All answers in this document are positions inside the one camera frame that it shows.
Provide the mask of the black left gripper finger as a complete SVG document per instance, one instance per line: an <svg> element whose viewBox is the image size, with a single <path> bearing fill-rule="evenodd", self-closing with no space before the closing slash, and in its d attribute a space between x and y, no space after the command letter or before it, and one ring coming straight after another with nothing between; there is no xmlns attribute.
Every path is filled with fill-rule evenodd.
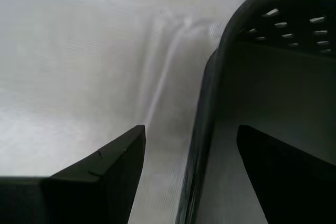
<svg viewBox="0 0 336 224"><path fill-rule="evenodd" d="M335 165L247 125L237 147L268 223L335 223Z"/></svg>
<svg viewBox="0 0 336 224"><path fill-rule="evenodd" d="M1 177L1 223L127 223L144 156L137 125L49 177Z"/></svg>

